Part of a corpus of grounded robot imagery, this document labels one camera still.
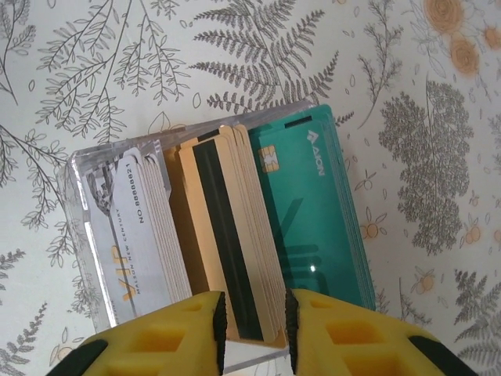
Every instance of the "card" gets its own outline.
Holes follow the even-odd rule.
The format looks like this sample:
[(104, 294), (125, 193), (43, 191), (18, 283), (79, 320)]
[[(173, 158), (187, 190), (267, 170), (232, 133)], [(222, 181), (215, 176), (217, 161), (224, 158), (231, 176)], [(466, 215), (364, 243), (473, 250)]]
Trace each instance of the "card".
[(236, 137), (237, 148), (240, 151), (240, 159), (243, 161), (246, 169), (244, 175), (247, 177), (246, 184), (249, 187), (250, 201), (254, 207), (255, 220), (258, 224), (258, 232), (261, 235), (261, 249), (265, 265), (268, 267), (267, 273), (273, 285), (273, 301), (277, 302), (279, 322), (285, 325), (285, 312), (282, 309), (285, 306), (285, 283), (283, 282), (280, 270), (275, 242), (266, 211), (265, 199), (263, 198), (259, 183), (258, 171), (254, 163), (251, 141), (244, 125), (237, 125), (233, 131)]
[(233, 302), (233, 296), (229, 293), (222, 268), (222, 261), (219, 258), (218, 245), (216, 244), (214, 231), (212, 229), (211, 218), (204, 196), (204, 190), (198, 175), (193, 149), (190, 147), (180, 148), (179, 160), (181, 162), (183, 185), (186, 192), (186, 199), (189, 205), (189, 212), (193, 218), (193, 229), (196, 234), (200, 257), (204, 265), (207, 285), (212, 291), (224, 291), (226, 293), (226, 312), (228, 317), (228, 338), (238, 338), (236, 316), (233, 306), (238, 302)]
[[(256, 205), (258, 204), (258, 197), (256, 197), (256, 192), (254, 190), (259, 189), (259, 178), (257, 174), (252, 175), (247, 167), (247, 159), (252, 158), (252, 153), (250, 149), (245, 149), (244, 147), (239, 147), (242, 145), (237, 144), (237, 135), (233, 128), (228, 126), (222, 126), (219, 128), (219, 133), (224, 135), (229, 141), (229, 145), (232, 154), (235, 155), (234, 161), (236, 164), (236, 174), (238, 176), (237, 181), (239, 182), (242, 199), (244, 203), (244, 211), (247, 216), (247, 227), (250, 230), (250, 235), (254, 238), (253, 247), (249, 248), (247, 251), (252, 252), (257, 256), (258, 268), (261, 276), (261, 282), (263, 283), (263, 288), (265, 289), (265, 298), (270, 309), (273, 330), (274, 333), (278, 333), (281, 326), (285, 325), (285, 322), (281, 321), (281, 312), (283, 311), (281, 301), (285, 304), (285, 299), (279, 296), (277, 291), (276, 280), (283, 280), (280, 271), (278, 258), (276, 257), (276, 250), (273, 245), (273, 249), (270, 251), (265, 244), (265, 227), (268, 227), (268, 232), (271, 234), (271, 229), (269, 227), (268, 216), (262, 213), (262, 216), (258, 214)], [(273, 274), (272, 264), (276, 264), (276, 274)], [(285, 298), (285, 287), (281, 293)]]
[(163, 238), (167, 241), (168, 263), (172, 271), (171, 279), (178, 289), (179, 300), (183, 300), (191, 296), (192, 292), (189, 286), (186, 266), (182, 258), (181, 247), (175, 230), (168, 192), (164, 186), (157, 157), (154, 154), (150, 154), (146, 157), (145, 161), (146, 165), (149, 167), (150, 178), (153, 186), (152, 191), (157, 202), (156, 207), (160, 221), (159, 227), (163, 232)]
[(188, 199), (184, 188), (185, 177), (179, 159), (179, 146), (164, 151), (164, 159), (171, 183), (169, 206), (175, 224), (182, 257), (186, 265), (187, 277), (193, 294), (209, 291), (207, 275), (196, 239), (193, 218), (190, 214)]
[(347, 222), (354, 210), (335, 172), (329, 118), (328, 107), (316, 107), (249, 132), (254, 163), (286, 286), (370, 306), (370, 275), (358, 223)]
[(110, 217), (117, 233), (117, 270), (138, 316), (172, 303), (135, 155), (124, 155), (113, 174)]
[(145, 196), (148, 204), (148, 210), (151, 216), (151, 223), (153, 226), (153, 234), (157, 242), (157, 249), (161, 260), (162, 270), (164, 271), (165, 280), (168, 282), (168, 290), (173, 302), (180, 300), (178, 295), (177, 282), (175, 281), (174, 266), (169, 259), (169, 246), (168, 239), (161, 227), (162, 221), (160, 219), (160, 210), (158, 209), (158, 199), (156, 198), (155, 183), (152, 181), (150, 174), (150, 163), (147, 159), (142, 160), (142, 166), (139, 165), (139, 174), (142, 181), (145, 183)]
[[(228, 140), (204, 140), (193, 153), (229, 293), (242, 303), (233, 307), (240, 336), (268, 342), (275, 333)], [(246, 317), (243, 325), (238, 325), (238, 317)]]

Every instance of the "credit card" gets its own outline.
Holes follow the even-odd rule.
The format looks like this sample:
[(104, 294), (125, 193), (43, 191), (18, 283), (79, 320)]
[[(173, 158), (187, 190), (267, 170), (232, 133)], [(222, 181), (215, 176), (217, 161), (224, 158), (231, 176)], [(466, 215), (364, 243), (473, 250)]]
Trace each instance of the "credit card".
[(232, 128), (236, 140), (236, 149), (240, 154), (244, 170), (245, 185), (249, 194), (251, 211), (254, 213), (254, 221), (258, 228), (258, 236), (260, 238), (264, 269), (266, 279), (269, 280), (272, 289), (272, 302), (276, 302), (276, 315), (279, 318), (280, 325), (285, 327), (285, 283), (280, 271), (278, 255), (276, 253), (275, 242), (273, 240), (272, 229), (266, 212), (265, 200), (259, 183), (259, 176), (254, 163), (252, 154), (251, 141), (247, 134), (247, 129), (244, 125), (237, 125)]
[(238, 187), (227, 186), (235, 183), (236, 176), (233, 171), (232, 179), (226, 179), (225, 175), (231, 174), (232, 168), (228, 165), (222, 167), (222, 163), (228, 164), (232, 158), (229, 147), (224, 137), (219, 136), (195, 145), (193, 153), (240, 337), (263, 341), (260, 314), (266, 314), (264, 293), (261, 281), (257, 278), (256, 263), (247, 265), (249, 258), (243, 253), (242, 248), (246, 247), (243, 243), (250, 239), (241, 238), (243, 231), (237, 229), (236, 221), (240, 222), (242, 216), (238, 217), (239, 214), (235, 213), (232, 202), (235, 203), (235, 197), (239, 195)]
[(209, 291), (209, 284), (184, 188), (186, 178), (183, 175), (181, 160), (178, 155), (179, 149), (180, 147), (177, 146), (164, 151), (165, 164), (171, 183), (169, 204), (182, 257), (188, 272), (189, 285), (193, 294), (196, 295)]
[(110, 217), (124, 262), (117, 276), (135, 305), (137, 316), (142, 316), (168, 306), (173, 299), (160, 267), (159, 247), (139, 171), (141, 160), (137, 157), (137, 154), (125, 154), (117, 163)]
[(159, 162), (154, 154), (147, 155), (143, 164), (145, 175), (150, 183), (149, 195), (153, 198), (155, 230), (160, 233), (162, 239), (161, 255), (165, 260), (164, 268), (169, 284), (175, 289), (176, 302), (178, 302), (191, 296), (191, 289), (169, 205), (170, 184), (169, 192), (167, 192), (160, 173)]
[(330, 108), (319, 106), (253, 129), (254, 162), (286, 286), (374, 309), (333, 128)]
[[(258, 230), (259, 218), (256, 217), (255, 202), (252, 203), (251, 201), (250, 176), (243, 160), (243, 156), (245, 155), (244, 150), (237, 147), (236, 135), (231, 127), (223, 125), (218, 131), (220, 137), (224, 137), (224, 140), (227, 142), (229, 152), (232, 156), (232, 164), (224, 161), (222, 167), (229, 170), (225, 172), (225, 181), (229, 181), (229, 184), (226, 183), (226, 185), (232, 190), (229, 191), (232, 193), (230, 197), (230, 200), (232, 199), (232, 212), (234, 218), (236, 218), (237, 232), (242, 244), (245, 263), (247, 268), (250, 268), (251, 273), (255, 274), (256, 270), (258, 271), (257, 277), (259, 280), (257, 280), (257, 283), (260, 285), (258, 295), (261, 295), (265, 300), (260, 306), (266, 309), (266, 314), (264, 315), (266, 320), (271, 320), (270, 330), (272, 333), (268, 335), (266, 330), (264, 330), (266, 333), (264, 337), (265, 342), (271, 342), (276, 337), (281, 325), (278, 314), (279, 307), (277, 305), (279, 300), (276, 300), (276, 296), (273, 294), (272, 278), (269, 270), (269, 263), (272, 262), (272, 259), (266, 259), (261, 242), (260, 231)], [(225, 152), (226, 144), (223, 147), (220, 146), (218, 150), (221, 148)]]

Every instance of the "orange flower pattern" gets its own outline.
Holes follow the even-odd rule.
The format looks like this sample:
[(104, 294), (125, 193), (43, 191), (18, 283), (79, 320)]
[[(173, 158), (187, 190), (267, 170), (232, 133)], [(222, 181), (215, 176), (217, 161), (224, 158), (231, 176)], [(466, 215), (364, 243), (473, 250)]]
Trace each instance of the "orange flower pattern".
[(452, 34), (463, 22), (460, 0), (425, 0), (424, 13), (431, 26), (439, 33)]
[(434, 269), (424, 272), (420, 267), (416, 266), (418, 274), (414, 274), (416, 283), (411, 288), (410, 292), (415, 291), (418, 295), (431, 291), (434, 286)]
[(496, 230), (494, 232), (494, 240), (496, 243), (499, 243), (501, 245), (501, 230)]
[(386, 219), (387, 213), (379, 215), (375, 220), (373, 220), (373, 215), (370, 208), (366, 208), (367, 222), (360, 226), (360, 231), (362, 232), (362, 238), (365, 239), (375, 239), (381, 233), (383, 235), (387, 234), (384, 227), (381, 227), (381, 223)]
[(501, 31), (495, 27), (487, 27), (484, 30), (484, 39), (490, 49), (501, 49)]
[(478, 73), (480, 58), (475, 44), (460, 35), (452, 38), (450, 52), (452, 64), (460, 73), (466, 76)]

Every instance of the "gray leaf pattern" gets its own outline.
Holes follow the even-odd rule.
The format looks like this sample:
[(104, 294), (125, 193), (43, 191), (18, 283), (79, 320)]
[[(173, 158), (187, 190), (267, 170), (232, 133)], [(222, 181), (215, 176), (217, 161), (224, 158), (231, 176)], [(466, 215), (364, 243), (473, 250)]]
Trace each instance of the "gray leaf pattern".
[(398, 282), (398, 288), (400, 290), (400, 306), (402, 310), (400, 320), (408, 321), (421, 327), (430, 325), (431, 318), (427, 317), (426, 313), (418, 311), (411, 298), (402, 292), (402, 278)]
[(449, 84), (426, 82), (426, 105), (405, 93), (386, 102), (381, 111), (385, 128), (380, 144), (407, 167), (400, 179), (398, 210), (418, 222), (413, 245), (436, 255), (456, 243), (461, 221), (456, 195), (470, 184), (465, 155), (473, 129), (464, 97)]
[[(8, 270), (14, 267), (14, 264), (22, 259), (26, 255), (25, 252), (20, 249), (16, 249), (14, 253), (9, 252), (7, 255), (0, 255), (0, 280), (6, 280), (9, 278), (7, 275)], [(0, 291), (5, 291), (5, 285), (0, 281)]]
[[(489, 119), (488, 125), (492, 130), (492, 135), (494, 136), (496, 150), (499, 150), (501, 149), (501, 114), (497, 114), (495, 117)], [(501, 175), (501, 154), (499, 152), (494, 154), (494, 165), (494, 169), (496, 169)]]
[(27, 56), (37, 34), (34, 25), (26, 25), (30, 15), (30, 0), (0, 2), (0, 40), (4, 49), (0, 55), (0, 93), (8, 94), (16, 103), (19, 102), (9, 78), (12, 67), (7, 66), (7, 59), (13, 53)]
[(460, 332), (456, 342), (472, 338), (475, 342), (458, 352), (458, 357), (476, 366), (486, 367), (481, 374), (499, 374), (501, 371), (501, 309), (498, 308), (501, 283), (486, 291), (487, 276), (477, 279), (477, 273), (456, 271), (457, 290), (460, 293), (456, 305), (460, 307), (454, 324), (468, 324)]
[(359, 129), (369, 120), (381, 90), (389, 90), (391, 83), (400, 75), (400, 70), (402, 69), (402, 61), (394, 58), (392, 55), (393, 46), (400, 44), (403, 32), (401, 26), (393, 28), (388, 26), (388, 13), (392, 7), (392, 1), (369, 1), (369, 10), (377, 18), (377, 24), (369, 23), (364, 28), (364, 32), (374, 41), (374, 48), (377, 54), (377, 68), (374, 67), (371, 60), (359, 55), (362, 70), (369, 82), (368, 94), (372, 103), (369, 113), (362, 124), (359, 125)]
[(30, 363), (28, 354), (34, 350), (34, 342), (43, 322), (47, 303), (41, 305), (37, 315), (30, 322), (29, 328), (18, 334), (15, 342), (7, 342), (5, 348), (0, 348), (0, 373), (11, 376), (24, 376), (22, 366)]
[[(132, 87), (135, 96), (147, 87), (158, 106), (169, 98), (178, 101), (183, 96), (183, 90), (189, 88), (183, 82), (189, 75), (179, 69), (184, 61), (177, 58), (176, 49), (168, 47), (167, 35), (151, 18), (143, 0), (140, 4), (137, 40), (128, 45), (123, 44), (132, 0), (122, 17), (114, 2), (108, 0), (91, 5), (89, 18), (55, 31), (60, 39), (40, 49), (46, 56), (38, 69), (58, 72), (47, 79), (47, 95), (53, 99), (41, 102), (38, 123), (55, 121), (57, 129), (74, 136), (85, 138), (91, 132), (99, 144), (109, 143), (126, 128), (118, 118), (124, 110), (114, 104), (117, 97), (110, 94), (112, 78), (122, 90)], [(104, 80), (98, 79), (101, 74)]]
[[(243, 82), (243, 91), (247, 96), (229, 91), (215, 93), (207, 99), (209, 106), (233, 110), (234, 114), (238, 114), (301, 99), (310, 99), (318, 104), (321, 98), (329, 98), (327, 92), (331, 90), (338, 51), (317, 74), (304, 77), (301, 73), (307, 67), (305, 59), (312, 56), (310, 46), (315, 45), (315, 29), (325, 12), (314, 10), (285, 34), (280, 33), (286, 28), (284, 22), (290, 19), (290, 11), (295, 5), (295, 0), (275, 0), (270, 5), (236, 0), (226, 8), (195, 17), (195, 20), (213, 20), (232, 28), (204, 31), (195, 36), (195, 41), (215, 45), (237, 59), (243, 58), (242, 65), (208, 61), (190, 67), (216, 75), (236, 89)], [(338, 117), (337, 125), (348, 121), (353, 114), (351, 111)]]

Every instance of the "stack of cards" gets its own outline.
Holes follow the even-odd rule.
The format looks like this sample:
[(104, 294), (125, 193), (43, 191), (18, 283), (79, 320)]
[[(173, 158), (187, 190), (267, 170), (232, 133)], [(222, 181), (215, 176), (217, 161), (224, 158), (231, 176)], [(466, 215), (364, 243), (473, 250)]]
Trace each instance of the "stack of cards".
[(323, 105), (252, 129), (254, 161), (286, 286), (375, 309), (334, 127)]
[(285, 346), (285, 285), (251, 143), (222, 126), (164, 152), (189, 280), (225, 291), (228, 339)]
[(82, 180), (115, 324), (192, 294), (158, 147), (133, 147)]

